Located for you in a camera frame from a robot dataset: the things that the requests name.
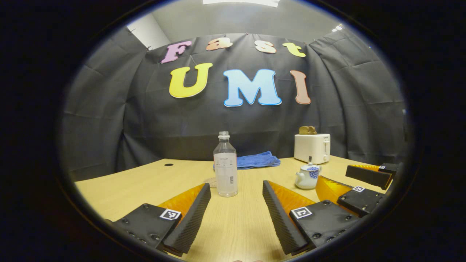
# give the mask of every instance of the wooden table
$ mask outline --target wooden table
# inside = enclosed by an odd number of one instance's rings
[[[270,180],[319,202],[315,190],[295,186],[296,172],[305,162],[281,159],[280,166],[238,171],[239,192],[223,198],[211,188],[212,198],[188,254],[190,262],[274,262],[289,259],[281,249],[267,206],[262,182]],[[214,177],[212,161],[162,159],[123,172],[76,182],[83,197],[103,218],[116,221],[143,203],[158,205],[207,178]],[[322,164],[321,175],[350,186],[363,186],[385,193],[379,187],[345,177],[347,165],[364,165],[332,156]]]

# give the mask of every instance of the colorful foam letter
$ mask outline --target colorful foam letter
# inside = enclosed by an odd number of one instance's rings
[[[176,56],[176,54],[178,55],[182,54],[186,50],[186,47],[190,46],[191,44],[192,44],[191,41],[186,41],[186,42],[176,43],[176,44],[167,46],[167,49],[168,49],[167,54],[165,55],[165,58],[160,63],[163,64],[163,63],[177,60],[178,57]]]
[[[301,47],[293,44],[293,43],[284,43],[283,46],[287,47],[288,48],[288,51],[290,51],[290,53],[294,54],[295,56],[299,56],[299,57],[305,57],[306,54],[305,53],[301,53],[299,52],[298,50],[301,50]]]
[[[221,37],[211,40],[208,42],[208,44],[209,45],[206,47],[207,51],[216,50],[219,48],[228,48],[233,45],[233,43],[230,42],[230,38],[228,37]]]
[[[256,100],[260,90],[260,97],[257,100],[262,105],[279,105],[281,99],[277,96],[275,89],[275,71],[260,69],[251,82],[249,78],[239,69],[227,70],[223,75],[228,77],[228,99],[224,101],[225,106],[240,106],[243,99],[240,98],[240,91],[249,104]]]
[[[274,44],[267,41],[257,40],[254,42],[256,49],[260,52],[275,54],[277,50],[273,48]]]
[[[198,70],[198,78],[196,83],[191,87],[185,87],[183,85],[186,72],[190,69],[189,67],[181,67],[173,70],[170,73],[172,75],[169,88],[170,95],[176,98],[183,98],[193,97],[200,93],[207,85],[207,73],[211,66],[211,63],[203,63],[194,67]]]
[[[296,92],[298,95],[296,96],[296,102],[300,104],[310,104],[311,99],[308,96],[308,90],[306,88],[306,75],[300,71],[291,70],[290,74],[295,77],[296,82]]]

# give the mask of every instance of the blue towel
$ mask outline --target blue towel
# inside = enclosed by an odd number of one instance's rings
[[[257,155],[244,156],[237,158],[238,170],[251,169],[255,167],[279,166],[280,159],[273,156],[270,151]]]

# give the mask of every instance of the letter m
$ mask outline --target letter m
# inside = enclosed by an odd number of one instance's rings
[[[279,105],[281,99],[277,96],[275,89],[275,71],[260,69],[257,71],[254,80],[249,78],[239,69],[227,70],[223,75],[228,77],[228,99],[224,101],[225,106],[240,106],[243,99],[240,98],[240,91],[249,104],[253,104],[260,90],[260,97],[257,100],[262,105]]]

